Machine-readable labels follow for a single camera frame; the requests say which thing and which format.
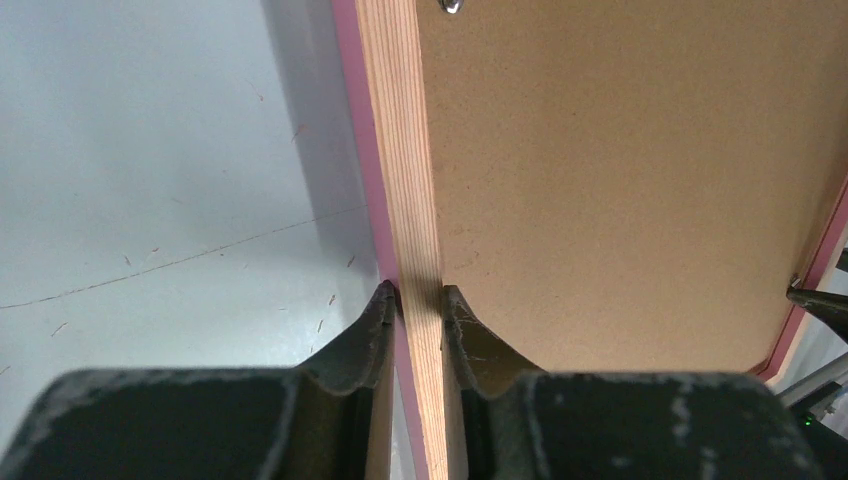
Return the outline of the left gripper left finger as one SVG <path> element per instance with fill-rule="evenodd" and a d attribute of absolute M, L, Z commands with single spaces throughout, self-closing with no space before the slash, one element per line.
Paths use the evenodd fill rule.
<path fill-rule="evenodd" d="M 87 369 L 35 400 L 5 479 L 385 479 L 396 290 L 283 368 Z"/>

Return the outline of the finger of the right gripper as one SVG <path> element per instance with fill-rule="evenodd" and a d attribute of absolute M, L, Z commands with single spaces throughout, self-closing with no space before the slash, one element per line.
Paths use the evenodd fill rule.
<path fill-rule="evenodd" d="M 786 297 L 793 305 L 824 323 L 842 341 L 848 340 L 846 295 L 800 289 L 790 285 L 786 290 Z"/>

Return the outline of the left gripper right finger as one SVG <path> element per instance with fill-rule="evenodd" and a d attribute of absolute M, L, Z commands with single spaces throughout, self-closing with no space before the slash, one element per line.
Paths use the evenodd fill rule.
<path fill-rule="evenodd" d="M 471 479 L 820 479 L 794 418 L 727 372 L 546 372 L 460 290 L 442 315 Z"/>

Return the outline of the pink wooden photo frame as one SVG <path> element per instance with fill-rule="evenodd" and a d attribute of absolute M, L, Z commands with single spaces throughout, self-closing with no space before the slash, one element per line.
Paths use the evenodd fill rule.
<path fill-rule="evenodd" d="M 355 26 L 370 100 L 383 192 L 380 205 L 384 208 L 373 222 L 381 241 L 380 255 L 392 260 L 387 273 L 401 296 L 409 355 L 409 364 L 401 376 L 412 381 L 416 396 L 414 408 L 421 427 L 413 442 L 417 463 L 432 479 L 471 479 L 459 386 L 443 325 L 442 293 L 446 286 L 454 284 L 445 283 L 442 276 L 418 2 L 356 1 L 350 13 L 340 16 L 340 21 Z M 847 171 L 814 254 L 785 287 L 789 309 L 773 350 L 747 371 L 549 370 L 498 336 L 471 309 L 495 335 L 546 372 L 727 372 L 752 376 L 770 390 L 775 375 L 787 362 L 801 316 L 787 299 L 786 290 L 790 285 L 814 290 L 833 251 L 845 238 L 846 194 Z"/>

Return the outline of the brown cardboard backing board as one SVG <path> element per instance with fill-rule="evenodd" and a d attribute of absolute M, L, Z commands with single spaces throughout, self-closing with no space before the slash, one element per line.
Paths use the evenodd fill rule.
<path fill-rule="evenodd" d="M 442 276 L 549 370 L 738 370 L 847 171 L 843 1 L 417 3 Z"/>

